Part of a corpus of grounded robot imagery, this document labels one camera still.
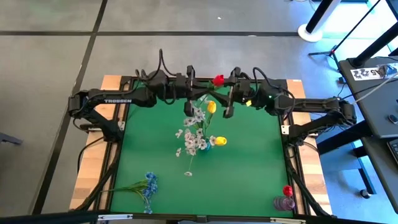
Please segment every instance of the wooden table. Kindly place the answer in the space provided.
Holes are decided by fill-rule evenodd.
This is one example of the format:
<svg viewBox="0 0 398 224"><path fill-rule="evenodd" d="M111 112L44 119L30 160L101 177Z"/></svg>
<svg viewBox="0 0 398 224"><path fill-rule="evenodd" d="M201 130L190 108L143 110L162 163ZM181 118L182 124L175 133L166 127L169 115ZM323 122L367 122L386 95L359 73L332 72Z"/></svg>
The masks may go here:
<svg viewBox="0 0 398 224"><path fill-rule="evenodd" d="M104 77L101 89L119 90L120 82L121 76L106 75ZM292 92L296 98L305 98L305 93L301 80L287 80L287 86L289 91ZM114 109L115 105L99 105L96 107L96 111L102 114L107 119L113 118ZM123 111L124 105L121 105L118 114L119 118L122 118ZM311 121L310 115L308 113L293 113L293 119L295 124L305 124ZM94 141L95 139L100 138L101 136L102 133L99 131L89 133L87 144ZM314 138L307 138L305 141L316 146ZM116 144L112 145L111 156L109 157L109 164L113 160L116 146ZM90 194L90 192L99 181L101 168L104 161L105 148L106 142L99 141L85 151L81 160L80 171L76 179L72 201L70 203L71 209L79 206ZM322 206L322 208L329 214L332 214L318 152L306 145L300 146L299 149L305 185L307 186L315 200ZM107 183L104 186L104 189L108 189L108 185L109 184ZM294 185L294 189L296 192L298 213L304 214L300 189L296 184ZM99 203L99 208L105 208L106 197L107 194L103 193L101 201Z"/></svg>

